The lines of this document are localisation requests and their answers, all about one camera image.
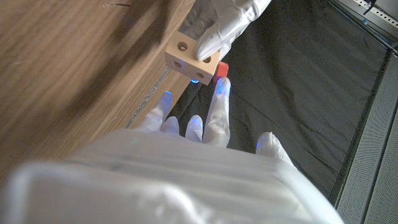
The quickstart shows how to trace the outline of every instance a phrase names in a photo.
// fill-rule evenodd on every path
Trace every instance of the black backdrop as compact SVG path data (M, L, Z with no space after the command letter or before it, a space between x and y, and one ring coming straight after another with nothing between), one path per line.
M255 152L272 131L329 198L386 50L325 1L273 0L223 59L231 80L228 147ZM206 120L215 84L191 83L169 116Z

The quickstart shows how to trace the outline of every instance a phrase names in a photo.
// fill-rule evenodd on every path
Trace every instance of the wood grain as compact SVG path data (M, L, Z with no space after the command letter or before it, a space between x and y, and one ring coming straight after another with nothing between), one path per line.
M165 69L193 0L6 1L0 9L0 184L21 162L57 160L125 127ZM136 121L166 90L171 71Z

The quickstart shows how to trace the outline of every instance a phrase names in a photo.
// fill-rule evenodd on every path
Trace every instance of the finger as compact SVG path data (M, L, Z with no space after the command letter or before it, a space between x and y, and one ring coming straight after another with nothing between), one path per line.
M171 116L160 126L160 131L165 133L180 134L180 127L178 126L177 118Z
M230 45L252 21L246 14L247 12L238 6L228 9L198 39L195 51L196 58L204 60L219 50L224 44Z
M203 121L199 115L192 116L188 122L187 131L185 132L185 138L194 141L201 142L203 134Z
M229 89L228 78L220 78L207 114L203 143L226 147L229 142Z
M170 111L172 102L172 94L168 91L165 92L162 97L160 97L155 108L148 112L144 119L138 124L136 130L145 132L159 131L160 126Z
M285 149L282 147L281 143L273 133L266 132L259 137L256 146L256 154L282 159L288 164L294 166L289 155L286 153Z

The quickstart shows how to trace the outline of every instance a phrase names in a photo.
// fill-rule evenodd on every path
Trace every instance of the fingertip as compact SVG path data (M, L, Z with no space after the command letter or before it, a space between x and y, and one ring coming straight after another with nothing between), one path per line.
M229 96L229 90L231 89L231 82L229 78L222 77L217 81L216 85L216 93L218 95L227 95Z
M201 142L203 136L203 121L199 115L192 116L188 122L185 137L194 142Z
M171 116L166 119L166 121L161 125L160 131L165 133L175 133L179 134L180 128L178 126L178 120L175 116Z

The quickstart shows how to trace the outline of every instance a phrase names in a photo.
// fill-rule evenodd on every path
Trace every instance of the gloved hand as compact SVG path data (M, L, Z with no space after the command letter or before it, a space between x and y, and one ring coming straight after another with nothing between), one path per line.
M217 50L222 59L250 22L271 0L196 0L180 32L198 41L195 56L204 60Z
M185 139L226 147L229 142L229 89L231 83L228 78L220 78L217 82L210 109L207 115L205 132L203 134L203 121L199 115L192 116L188 122ZM166 92L158 104L141 121L136 131L169 135L172 138L186 141L179 135L177 118L172 116L166 119L173 97Z

